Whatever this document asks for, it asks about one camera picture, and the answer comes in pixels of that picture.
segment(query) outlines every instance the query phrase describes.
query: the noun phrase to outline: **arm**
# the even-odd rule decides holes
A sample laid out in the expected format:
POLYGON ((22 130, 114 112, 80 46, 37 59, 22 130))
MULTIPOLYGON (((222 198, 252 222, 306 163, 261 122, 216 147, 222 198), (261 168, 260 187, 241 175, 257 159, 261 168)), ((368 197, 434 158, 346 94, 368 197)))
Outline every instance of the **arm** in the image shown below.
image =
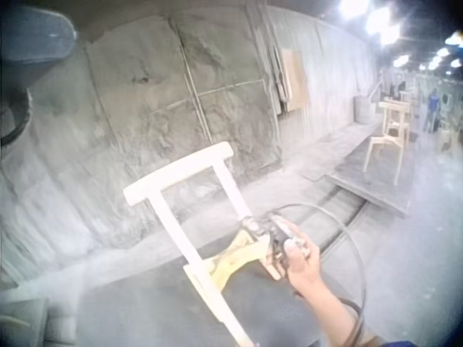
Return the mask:
POLYGON ((289 223, 310 249, 306 260, 298 246, 287 240, 284 248, 289 260, 288 278, 292 286, 313 309, 332 346, 343 346, 355 326, 355 318, 326 287, 320 276, 320 250, 298 227, 289 223))

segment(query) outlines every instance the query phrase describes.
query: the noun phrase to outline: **wooden stool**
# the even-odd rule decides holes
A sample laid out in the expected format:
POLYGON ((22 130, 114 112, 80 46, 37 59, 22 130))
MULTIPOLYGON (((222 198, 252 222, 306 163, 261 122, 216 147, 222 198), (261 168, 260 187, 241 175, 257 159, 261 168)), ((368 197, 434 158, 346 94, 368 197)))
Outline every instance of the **wooden stool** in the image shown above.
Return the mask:
POLYGON ((254 347, 254 343, 230 310, 221 291, 232 273, 253 260, 260 260, 275 280, 280 279, 277 269, 267 261, 271 250, 270 236, 266 235, 254 240, 245 230, 240 230, 227 249, 203 260, 162 196, 164 189, 212 167, 239 220, 251 216, 224 162, 232 156, 233 150, 228 142, 218 143, 150 173, 125 188, 124 195, 130 206, 144 199, 150 201, 167 233, 187 259, 188 265, 184 266, 184 271, 201 298, 217 320, 226 326, 239 347, 254 347))
POLYGON ((363 172, 366 172, 367 170, 371 151, 374 145, 381 145, 381 147, 384 145, 395 145, 399 148, 399 161, 397 163, 396 175, 394 177, 394 185, 397 185, 397 182, 399 181, 400 169, 402 168, 402 159, 404 157, 405 145, 409 142, 410 137, 410 123, 405 121, 406 113, 410 113, 410 104, 402 103, 401 101, 391 102, 388 100, 380 102, 379 106, 384 110, 383 136, 370 138, 370 146, 368 147, 367 157, 365 158, 363 172), (399 113, 398 120, 394 120, 392 111, 397 111, 399 113), (391 128, 397 129, 397 137, 389 135, 389 130, 391 128))

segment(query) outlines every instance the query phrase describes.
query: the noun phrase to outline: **hand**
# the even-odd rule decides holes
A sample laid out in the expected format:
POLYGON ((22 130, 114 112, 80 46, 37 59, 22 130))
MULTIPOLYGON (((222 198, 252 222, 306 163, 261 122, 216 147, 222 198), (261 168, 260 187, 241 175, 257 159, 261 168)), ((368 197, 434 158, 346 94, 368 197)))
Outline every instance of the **hand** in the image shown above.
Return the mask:
POLYGON ((284 250, 289 262, 287 270, 289 282, 296 291, 309 299, 315 292, 325 288, 320 276, 320 249, 307 235, 301 232, 298 226, 289 221, 285 221, 285 223, 291 228, 295 236, 305 241, 305 246, 310 250, 308 258, 305 259, 301 249, 293 240, 288 239, 284 243, 284 250))

